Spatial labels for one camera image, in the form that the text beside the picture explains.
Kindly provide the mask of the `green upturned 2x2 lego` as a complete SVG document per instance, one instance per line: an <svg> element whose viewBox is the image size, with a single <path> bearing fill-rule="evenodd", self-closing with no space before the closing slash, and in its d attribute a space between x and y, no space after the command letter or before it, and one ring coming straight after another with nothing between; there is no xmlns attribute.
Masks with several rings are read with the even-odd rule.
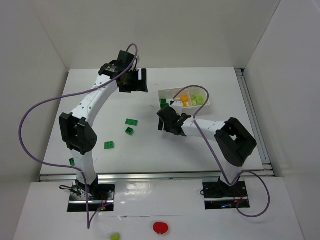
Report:
<svg viewBox="0 0 320 240"><path fill-rule="evenodd" d="M160 99L160 104L161 104L161 105L167 104L167 100L164 99L164 98Z"/></svg>

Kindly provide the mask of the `pale green 2x3 lego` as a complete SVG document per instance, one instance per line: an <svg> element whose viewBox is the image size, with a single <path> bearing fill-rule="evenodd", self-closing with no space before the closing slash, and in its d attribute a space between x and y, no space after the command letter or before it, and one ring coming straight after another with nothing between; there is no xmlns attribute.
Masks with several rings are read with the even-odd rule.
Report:
<svg viewBox="0 0 320 240"><path fill-rule="evenodd" d="M196 105L197 106L201 106L205 103L205 99L202 95L196 95L195 96L195 100L196 100Z"/></svg>

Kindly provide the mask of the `green 2x3 lego brick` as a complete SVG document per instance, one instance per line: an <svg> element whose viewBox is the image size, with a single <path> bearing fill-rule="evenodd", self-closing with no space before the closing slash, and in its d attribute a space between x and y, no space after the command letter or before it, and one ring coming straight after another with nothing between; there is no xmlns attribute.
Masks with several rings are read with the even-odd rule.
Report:
<svg viewBox="0 0 320 240"><path fill-rule="evenodd" d="M167 106L169 106L169 104L168 104L168 103L161 104L161 105L160 105L160 108L161 108L161 109L163 109L163 108L165 108L165 107L167 107Z"/></svg>

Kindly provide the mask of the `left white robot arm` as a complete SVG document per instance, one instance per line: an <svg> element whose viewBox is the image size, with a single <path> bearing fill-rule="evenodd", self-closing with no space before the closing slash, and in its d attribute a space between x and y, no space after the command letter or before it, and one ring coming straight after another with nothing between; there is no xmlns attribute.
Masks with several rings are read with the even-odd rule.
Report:
<svg viewBox="0 0 320 240"><path fill-rule="evenodd" d="M132 68L136 59L135 55L121 50L116 60L100 68L92 92L69 114L63 112L59 116L62 140L71 151L74 166L80 169L76 174L76 186L92 196L99 189L93 161L93 149L98 141L93 124L99 111L115 91L148 91L146 69L142 69L142 79L139 79L139 71Z"/></svg>

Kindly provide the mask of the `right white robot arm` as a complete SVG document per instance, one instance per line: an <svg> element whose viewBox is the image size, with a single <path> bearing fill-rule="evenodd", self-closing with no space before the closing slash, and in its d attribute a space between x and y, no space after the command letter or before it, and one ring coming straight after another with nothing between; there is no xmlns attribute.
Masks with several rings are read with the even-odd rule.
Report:
<svg viewBox="0 0 320 240"><path fill-rule="evenodd" d="M257 141L237 118L231 117L227 121L197 119L185 113L178 114L170 106L159 110L157 116L167 133L204 139L221 170L220 184L232 188L239 181L243 165L256 148ZM227 161L225 167L221 165L210 141L217 143Z"/></svg>

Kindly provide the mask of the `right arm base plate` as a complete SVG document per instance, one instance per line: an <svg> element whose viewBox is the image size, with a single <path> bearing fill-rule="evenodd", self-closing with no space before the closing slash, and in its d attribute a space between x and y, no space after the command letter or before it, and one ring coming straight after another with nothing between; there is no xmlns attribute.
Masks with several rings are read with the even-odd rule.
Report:
<svg viewBox="0 0 320 240"><path fill-rule="evenodd" d="M204 197L205 210L250 208L246 184L238 181L234 186L220 181L203 182L200 194Z"/></svg>

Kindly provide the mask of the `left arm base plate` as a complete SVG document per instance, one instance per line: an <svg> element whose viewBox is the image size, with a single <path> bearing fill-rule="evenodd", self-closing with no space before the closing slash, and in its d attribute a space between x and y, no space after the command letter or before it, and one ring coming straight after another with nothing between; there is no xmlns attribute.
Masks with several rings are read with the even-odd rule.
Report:
<svg viewBox="0 0 320 240"><path fill-rule="evenodd" d="M115 184L102 184L98 186L95 196L88 194L88 209L90 213L95 212L98 208L103 207L101 212L114 211ZM68 200L68 213L86 212L86 195L85 191L78 189L75 184L71 186Z"/></svg>

